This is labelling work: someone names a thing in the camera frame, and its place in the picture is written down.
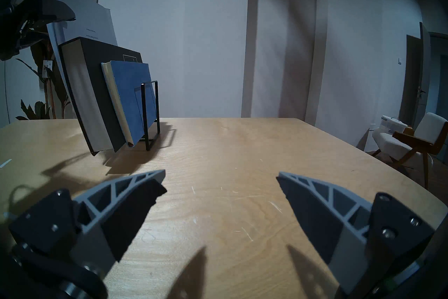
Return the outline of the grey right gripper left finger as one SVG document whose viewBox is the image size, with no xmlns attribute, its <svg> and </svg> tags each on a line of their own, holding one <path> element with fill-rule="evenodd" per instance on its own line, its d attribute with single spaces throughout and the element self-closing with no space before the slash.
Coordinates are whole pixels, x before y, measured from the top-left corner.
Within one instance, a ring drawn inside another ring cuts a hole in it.
<svg viewBox="0 0 448 299">
<path fill-rule="evenodd" d="M 8 298 L 108 298 L 103 280 L 167 192 L 165 176 L 119 177 L 75 198 L 59 188 L 14 218 Z"/>
</svg>

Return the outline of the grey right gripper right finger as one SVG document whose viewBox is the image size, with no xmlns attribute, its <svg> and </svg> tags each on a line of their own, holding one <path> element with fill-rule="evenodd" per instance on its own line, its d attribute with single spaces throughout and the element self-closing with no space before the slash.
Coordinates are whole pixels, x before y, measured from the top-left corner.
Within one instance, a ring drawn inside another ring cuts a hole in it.
<svg viewBox="0 0 448 299">
<path fill-rule="evenodd" d="M 339 287 L 334 298 L 411 298 L 435 230 L 392 195 L 373 203 L 329 182 L 279 172 L 294 215 Z"/>
</svg>

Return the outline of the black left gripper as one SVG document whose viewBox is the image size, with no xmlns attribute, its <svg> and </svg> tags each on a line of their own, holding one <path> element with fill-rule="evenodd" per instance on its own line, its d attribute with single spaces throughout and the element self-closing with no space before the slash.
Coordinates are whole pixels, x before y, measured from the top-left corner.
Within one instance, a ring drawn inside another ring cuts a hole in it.
<svg viewBox="0 0 448 299">
<path fill-rule="evenodd" d="M 73 9 L 61 0 L 37 0 L 38 18 L 47 23 L 74 21 Z M 23 0 L 1 10 L 1 60 L 9 60 L 19 51 L 39 41 L 39 34 L 30 30 L 35 22 L 36 0 Z"/>
</svg>

